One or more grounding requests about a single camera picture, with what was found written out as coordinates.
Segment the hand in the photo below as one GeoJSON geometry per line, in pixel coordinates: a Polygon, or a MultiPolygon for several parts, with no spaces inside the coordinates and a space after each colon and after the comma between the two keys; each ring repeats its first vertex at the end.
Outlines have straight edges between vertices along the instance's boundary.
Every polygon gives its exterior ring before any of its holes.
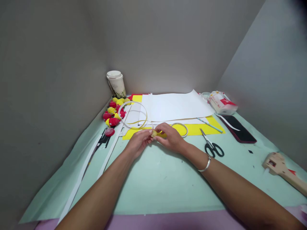
{"type": "Polygon", "coordinates": [[[141,155],[145,147],[153,141],[153,138],[150,136],[152,132],[152,129],[144,129],[133,134],[124,152],[132,154],[134,159],[136,159],[141,155]]]}
{"type": "Polygon", "coordinates": [[[186,144],[186,141],[180,136],[177,130],[175,130],[170,125],[166,124],[165,122],[162,124],[159,124],[155,129],[157,133],[161,132],[161,134],[166,133],[167,138],[164,139],[159,136],[155,136],[153,139],[157,140],[159,143],[161,143],[164,147],[177,152],[181,153],[183,151],[183,147],[186,144]]]}

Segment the scissors blade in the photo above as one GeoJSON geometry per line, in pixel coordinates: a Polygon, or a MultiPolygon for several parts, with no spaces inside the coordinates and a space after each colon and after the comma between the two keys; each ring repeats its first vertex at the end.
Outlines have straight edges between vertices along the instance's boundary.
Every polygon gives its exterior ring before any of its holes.
{"type": "Polygon", "coordinates": [[[204,138],[206,139],[206,142],[210,145],[210,147],[211,148],[213,148],[214,149],[214,147],[213,147],[213,145],[212,145],[212,142],[211,141],[209,141],[209,139],[208,139],[208,137],[207,137],[207,135],[204,133],[204,131],[201,129],[201,128],[199,128],[200,130],[201,130],[201,133],[202,133],[202,135],[204,136],[204,138]]]}

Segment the yellow paper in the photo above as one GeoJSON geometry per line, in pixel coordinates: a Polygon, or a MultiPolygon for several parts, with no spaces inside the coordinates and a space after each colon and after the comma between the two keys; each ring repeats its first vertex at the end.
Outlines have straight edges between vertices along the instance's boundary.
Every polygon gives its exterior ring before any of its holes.
{"type": "Polygon", "coordinates": [[[142,102],[143,95],[133,95],[132,100],[137,102],[142,102]]]}
{"type": "MultiPolygon", "coordinates": [[[[215,120],[215,118],[213,116],[208,116],[206,118],[211,125],[220,129],[221,131],[223,131],[223,134],[225,133],[225,130],[223,129],[223,127],[215,120]]],[[[188,136],[202,135],[201,130],[199,128],[201,128],[206,135],[220,134],[219,131],[215,130],[214,128],[212,128],[212,127],[210,127],[209,125],[206,125],[206,124],[185,124],[185,126],[188,128],[188,131],[189,131],[188,136]]],[[[186,133],[185,128],[181,125],[174,125],[173,128],[175,128],[181,136],[185,135],[185,133],[186,133]]],[[[132,135],[134,133],[136,133],[140,130],[143,130],[143,129],[151,129],[151,128],[145,127],[145,128],[142,128],[142,129],[138,129],[138,128],[133,127],[133,128],[128,130],[128,132],[126,133],[125,136],[122,137],[122,139],[123,140],[130,140],[130,138],[132,137],[132,135]]],[[[163,135],[158,134],[158,136],[165,138],[166,134],[163,134],[163,135]]]]}

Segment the wooden glue gun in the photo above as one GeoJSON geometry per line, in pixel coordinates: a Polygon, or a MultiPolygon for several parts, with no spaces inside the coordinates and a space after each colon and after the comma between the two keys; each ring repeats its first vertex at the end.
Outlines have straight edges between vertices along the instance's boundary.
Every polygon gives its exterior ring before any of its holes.
{"type": "Polygon", "coordinates": [[[300,193],[304,196],[307,196],[307,183],[300,180],[296,175],[291,173],[285,163],[284,157],[277,152],[270,153],[262,166],[266,169],[270,169],[270,174],[280,175],[284,178],[289,184],[295,187],[300,193]]]}

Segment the white lid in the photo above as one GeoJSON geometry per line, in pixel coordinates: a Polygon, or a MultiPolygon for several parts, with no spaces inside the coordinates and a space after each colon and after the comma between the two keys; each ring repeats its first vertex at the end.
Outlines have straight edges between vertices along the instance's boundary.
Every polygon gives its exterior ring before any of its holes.
{"type": "Polygon", "coordinates": [[[107,72],[106,76],[107,78],[118,78],[118,77],[122,77],[122,73],[117,70],[112,70],[112,71],[107,72]]]}

